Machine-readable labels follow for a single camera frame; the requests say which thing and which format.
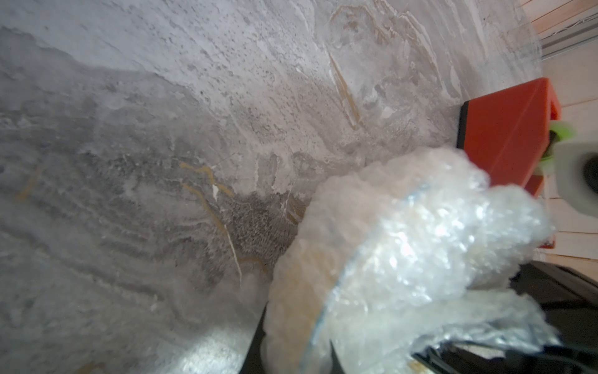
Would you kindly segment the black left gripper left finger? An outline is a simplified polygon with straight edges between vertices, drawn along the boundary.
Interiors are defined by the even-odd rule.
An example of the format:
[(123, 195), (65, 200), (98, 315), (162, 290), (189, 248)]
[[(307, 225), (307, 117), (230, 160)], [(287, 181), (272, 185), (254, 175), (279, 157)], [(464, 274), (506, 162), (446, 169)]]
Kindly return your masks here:
[(239, 374), (266, 374), (261, 357), (261, 344), (263, 338), (266, 336), (263, 330), (266, 309), (267, 307), (265, 306)]

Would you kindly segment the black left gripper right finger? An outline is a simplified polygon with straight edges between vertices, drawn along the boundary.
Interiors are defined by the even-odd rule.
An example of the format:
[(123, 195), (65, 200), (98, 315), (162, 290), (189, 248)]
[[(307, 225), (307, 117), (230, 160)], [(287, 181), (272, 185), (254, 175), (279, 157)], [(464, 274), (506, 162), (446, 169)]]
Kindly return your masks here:
[(332, 357), (332, 369), (331, 369), (330, 373), (331, 374), (345, 374), (345, 371), (339, 361), (339, 357), (336, 353), (336, 349), (335, 349), (332, 341), (330, 341), (330, 348), (331, 348), (331, 357)]

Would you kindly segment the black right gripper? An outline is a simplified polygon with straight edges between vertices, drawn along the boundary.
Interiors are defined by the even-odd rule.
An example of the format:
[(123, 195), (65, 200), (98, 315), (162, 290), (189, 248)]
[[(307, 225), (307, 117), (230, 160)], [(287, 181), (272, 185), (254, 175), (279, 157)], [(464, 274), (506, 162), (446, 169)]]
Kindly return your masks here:
[(491, 323), (469, 341), (452, 338), (413, 354), (416, 373), (595, 373), (597, 283), (572, 268), (532, 262), (511, 288), (528, 311)]

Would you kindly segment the clear bubble wrap sheet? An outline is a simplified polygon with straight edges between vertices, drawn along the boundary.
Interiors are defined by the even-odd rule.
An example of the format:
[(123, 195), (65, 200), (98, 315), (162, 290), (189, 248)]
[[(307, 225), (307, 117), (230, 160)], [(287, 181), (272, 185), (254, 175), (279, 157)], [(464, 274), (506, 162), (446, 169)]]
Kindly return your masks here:
[(518, 185), (455, 148), (420, 148), (327, 179), (279, 258), (264, 319), (268, 373), (409, 373), (413, 354), (528, 311), (509, 281), (553, 225)]

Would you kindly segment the red tape dispenser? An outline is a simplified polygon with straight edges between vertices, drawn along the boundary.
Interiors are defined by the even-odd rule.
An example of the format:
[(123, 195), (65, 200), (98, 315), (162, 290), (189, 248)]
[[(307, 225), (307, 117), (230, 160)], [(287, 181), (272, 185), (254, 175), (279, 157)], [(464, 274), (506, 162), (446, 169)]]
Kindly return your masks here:
[(551, 142), (550, 124), (561, 116), (551, 81), (531, 80), (464, 102), (456, 147), (491, 185), (518, 185), (537, 198), (544, 177), (534, 172)]

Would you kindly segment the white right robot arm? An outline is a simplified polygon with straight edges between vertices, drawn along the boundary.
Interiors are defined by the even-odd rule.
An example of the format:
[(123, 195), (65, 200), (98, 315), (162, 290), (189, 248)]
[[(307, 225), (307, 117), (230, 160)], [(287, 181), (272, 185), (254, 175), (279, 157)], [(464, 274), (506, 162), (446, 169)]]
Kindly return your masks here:
[[(597, 133), (557, 137), (552, 165), (559, 195), (579, 213), (597, 215)], [(534, 261), (511, 287), (540, 303), (562, 344), (537, 353), (502, 350), (483, 358), (455, 343), (414, 355), (427, 373), (595, 373), (597, 371), (597, 283), (566, 266)]]

